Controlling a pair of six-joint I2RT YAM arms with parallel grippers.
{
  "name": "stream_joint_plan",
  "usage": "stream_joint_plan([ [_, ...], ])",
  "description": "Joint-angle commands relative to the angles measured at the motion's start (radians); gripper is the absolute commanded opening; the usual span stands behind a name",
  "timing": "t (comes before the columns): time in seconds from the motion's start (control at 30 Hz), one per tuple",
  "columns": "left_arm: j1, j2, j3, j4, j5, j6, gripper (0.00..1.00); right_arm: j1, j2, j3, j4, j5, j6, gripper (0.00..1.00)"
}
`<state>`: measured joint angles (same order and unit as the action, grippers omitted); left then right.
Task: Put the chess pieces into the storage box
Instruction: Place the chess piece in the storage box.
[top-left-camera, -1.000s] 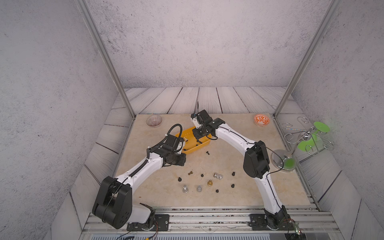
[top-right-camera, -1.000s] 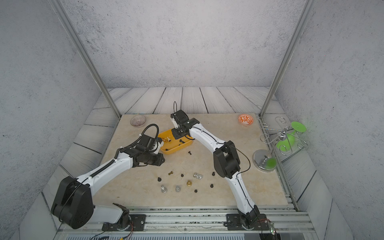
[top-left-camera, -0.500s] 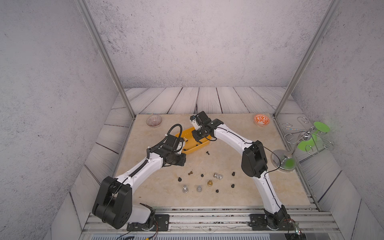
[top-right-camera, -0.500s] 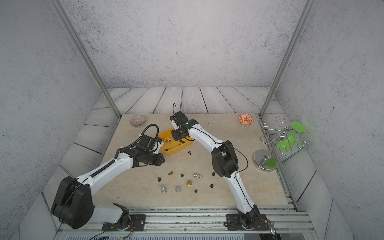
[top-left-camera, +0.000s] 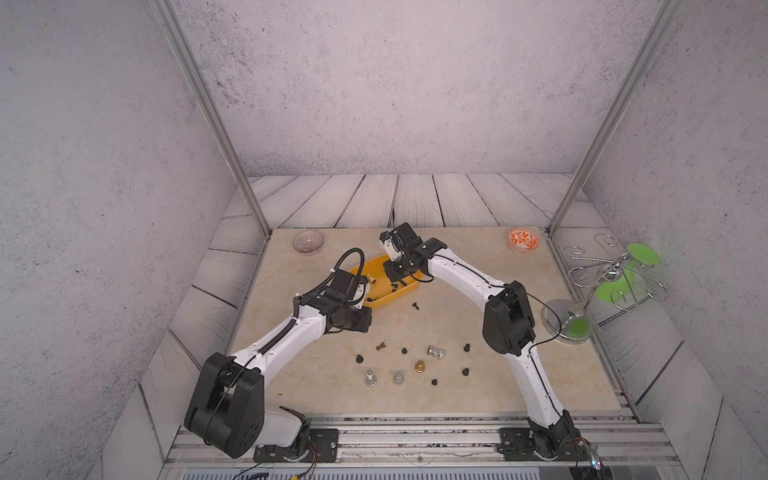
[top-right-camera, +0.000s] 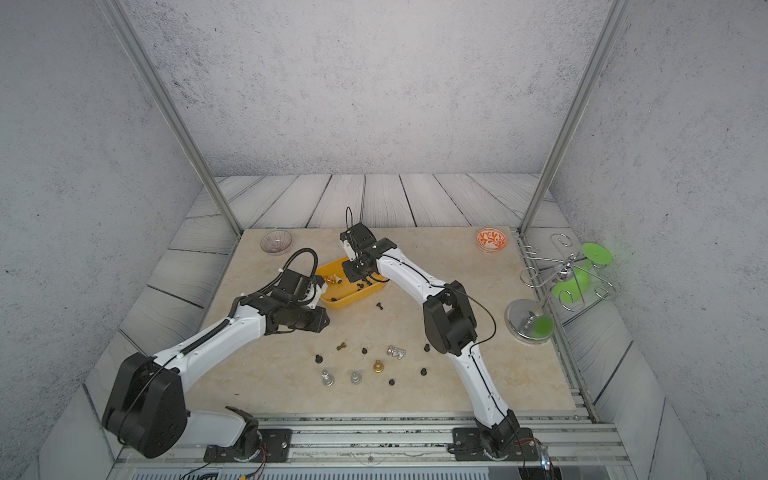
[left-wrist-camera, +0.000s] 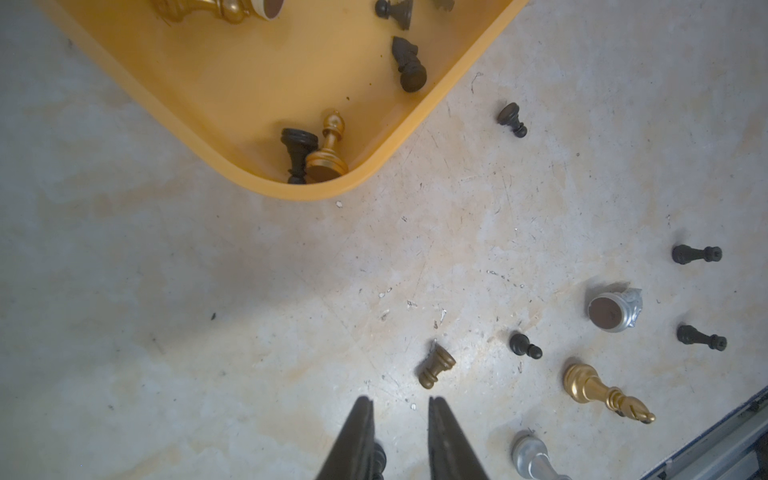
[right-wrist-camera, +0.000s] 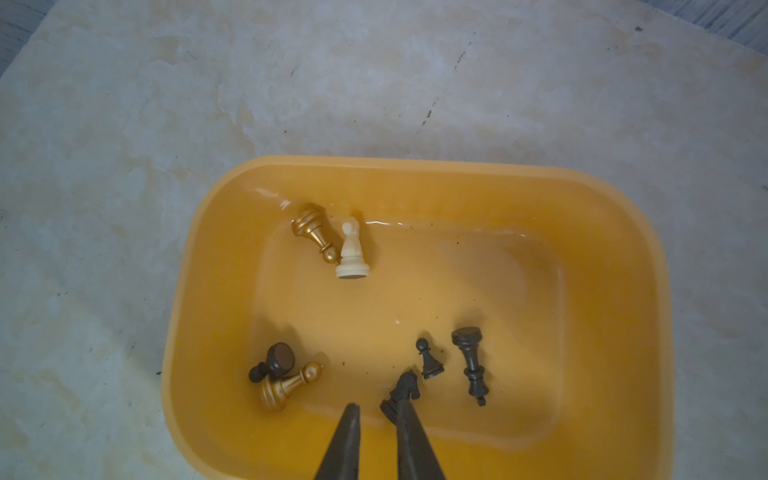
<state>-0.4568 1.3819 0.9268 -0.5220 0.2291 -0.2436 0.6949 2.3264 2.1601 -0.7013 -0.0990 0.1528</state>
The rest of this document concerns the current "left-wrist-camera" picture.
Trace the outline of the black chess knight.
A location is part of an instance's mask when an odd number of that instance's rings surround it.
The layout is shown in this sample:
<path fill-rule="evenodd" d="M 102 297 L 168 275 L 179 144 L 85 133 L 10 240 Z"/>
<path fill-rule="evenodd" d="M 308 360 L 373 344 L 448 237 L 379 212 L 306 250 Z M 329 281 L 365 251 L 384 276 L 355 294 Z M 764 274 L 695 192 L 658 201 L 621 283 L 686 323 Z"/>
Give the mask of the black chess knight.
<path fill-rule="evenodd" d="M 407 93 L 419 91 L 427 82 L 427 71 L 418 59 L 418 47 L 405 38 L 394 36 L 391 50 L 398 65 L 402 89 Z"/>

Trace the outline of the gold chess pawn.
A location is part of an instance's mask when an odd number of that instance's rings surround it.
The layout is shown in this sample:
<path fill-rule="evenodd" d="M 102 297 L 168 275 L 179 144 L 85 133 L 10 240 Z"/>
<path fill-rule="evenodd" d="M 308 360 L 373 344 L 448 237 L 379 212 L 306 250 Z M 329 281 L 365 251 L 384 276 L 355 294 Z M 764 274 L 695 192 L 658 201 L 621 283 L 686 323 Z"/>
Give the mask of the gold chess pawn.
<path fill-rule="evenodd" d="M 240 0 L 152 0 L 152 6 L 163 18 L 181 22 L 197 12 L 208 12 L 230 24 L 239 24 L 254 13 L 249 1 Z"/>

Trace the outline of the bronze chess pawn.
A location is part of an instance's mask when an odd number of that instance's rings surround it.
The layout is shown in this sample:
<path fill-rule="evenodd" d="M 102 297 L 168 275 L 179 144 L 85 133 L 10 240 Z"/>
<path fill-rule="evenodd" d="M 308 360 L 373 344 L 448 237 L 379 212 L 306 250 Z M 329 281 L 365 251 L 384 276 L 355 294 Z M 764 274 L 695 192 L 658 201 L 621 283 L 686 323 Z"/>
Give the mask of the bronze chess pawn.
<path fill-rule="evenodd" d="M 429 355 L 418 369 L 418 381 L 425 389 L 432 389 L 442 372 L 456 365 L 455 358 L 440 344 L 434 343 Z"/>

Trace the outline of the small black chess piece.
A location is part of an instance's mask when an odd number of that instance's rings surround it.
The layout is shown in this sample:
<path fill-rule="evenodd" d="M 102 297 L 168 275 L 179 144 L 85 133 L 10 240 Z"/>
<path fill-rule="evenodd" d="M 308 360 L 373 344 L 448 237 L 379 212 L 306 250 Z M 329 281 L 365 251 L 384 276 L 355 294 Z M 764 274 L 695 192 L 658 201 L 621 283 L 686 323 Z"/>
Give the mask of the small black chess piece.
<path fill-rule="evenodd" d="M 402 30 L 409 30 L 411 25 L 413 1 L 403 0 L 394 4 L 388 0 L 377 0 L 374 4 L 377 17 L 382 19 L 394 19 Z"/>

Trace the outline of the cream white chess pawn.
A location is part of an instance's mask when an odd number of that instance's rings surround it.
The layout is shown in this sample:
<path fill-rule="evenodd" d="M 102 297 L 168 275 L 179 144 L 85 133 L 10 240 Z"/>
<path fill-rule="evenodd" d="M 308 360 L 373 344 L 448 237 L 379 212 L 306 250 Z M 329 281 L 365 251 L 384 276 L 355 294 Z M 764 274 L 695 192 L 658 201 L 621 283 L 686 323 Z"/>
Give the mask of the cream white chess pawn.
<path fill-rule="evenodd" d="M 284 0 L 251 0 L 253 11 L 265 20 L 276 19 L 283 8 Z"/>

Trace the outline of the gold chess bishop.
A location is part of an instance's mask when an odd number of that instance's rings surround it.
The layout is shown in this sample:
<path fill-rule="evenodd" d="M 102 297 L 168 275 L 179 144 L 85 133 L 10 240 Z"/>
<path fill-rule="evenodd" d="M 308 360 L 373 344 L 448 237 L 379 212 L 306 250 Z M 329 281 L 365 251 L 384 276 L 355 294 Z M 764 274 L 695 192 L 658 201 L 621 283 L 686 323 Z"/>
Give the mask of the gold chess bishop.
<path fill-rule="evenodd" d="M 349 167 L 337 151 L 345 131 L 345 122 L 338 111 L 332 111 L 323 122 L 323 145 L 306 157 L 306 171 L 315 182 L 337 179 L 349 172 Z"/>

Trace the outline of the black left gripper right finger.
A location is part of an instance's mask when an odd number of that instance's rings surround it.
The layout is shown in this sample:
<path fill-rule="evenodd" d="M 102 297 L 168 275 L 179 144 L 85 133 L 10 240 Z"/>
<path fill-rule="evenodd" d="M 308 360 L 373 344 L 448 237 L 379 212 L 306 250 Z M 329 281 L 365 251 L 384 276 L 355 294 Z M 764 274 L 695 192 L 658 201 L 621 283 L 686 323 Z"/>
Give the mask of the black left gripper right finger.
<path fill-rule="evenodd" d="M 429 399 L 428 457 L 433 480 L 489 479 L 443 397 Z"/>

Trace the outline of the gold chess piece front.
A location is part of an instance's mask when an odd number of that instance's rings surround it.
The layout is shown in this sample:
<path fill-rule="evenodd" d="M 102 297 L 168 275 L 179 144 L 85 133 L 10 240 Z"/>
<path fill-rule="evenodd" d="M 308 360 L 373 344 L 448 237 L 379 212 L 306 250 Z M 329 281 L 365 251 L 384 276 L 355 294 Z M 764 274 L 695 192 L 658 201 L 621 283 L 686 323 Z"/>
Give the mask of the gold chess piece front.
<path fill-rule="evenodd" d="M 570 365 L 564 373 L 563 386 L 577 403 L 599 402 L 617 415 L 643 424 L 651 424 L 656 420 L 656 416 L 641 400 L 626 395 L 618 387 L 605 385 L 591 365 Z"/>

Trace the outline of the black chess pawn mid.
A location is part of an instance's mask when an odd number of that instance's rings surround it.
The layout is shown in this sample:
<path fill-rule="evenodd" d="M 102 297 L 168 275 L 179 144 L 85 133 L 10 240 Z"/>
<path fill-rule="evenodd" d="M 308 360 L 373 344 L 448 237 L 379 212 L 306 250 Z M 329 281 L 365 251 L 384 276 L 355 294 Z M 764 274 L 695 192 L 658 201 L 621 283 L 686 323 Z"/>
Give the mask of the black chess pawn mid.
<path fill-rule="evenodd" d="M 496 122 L 499 125 L 507 126 L 517 138 L 524 138 L 527 133 L 527 127 L 519 119 L 520 107 L 517 103 L 507 104 L 497 115 Z"/>

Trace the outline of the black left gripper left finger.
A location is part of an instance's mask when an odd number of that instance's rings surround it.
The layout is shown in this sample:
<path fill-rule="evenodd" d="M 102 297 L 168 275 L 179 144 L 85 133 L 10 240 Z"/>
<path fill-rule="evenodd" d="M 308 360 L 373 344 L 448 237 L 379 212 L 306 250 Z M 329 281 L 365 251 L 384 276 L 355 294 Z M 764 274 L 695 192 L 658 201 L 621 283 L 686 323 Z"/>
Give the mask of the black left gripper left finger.
<path fill-rule="evenodd" d="M 373 477 L 375 423 L 373 401 L 355 401 L 317 480 L 364 480 Z"/>

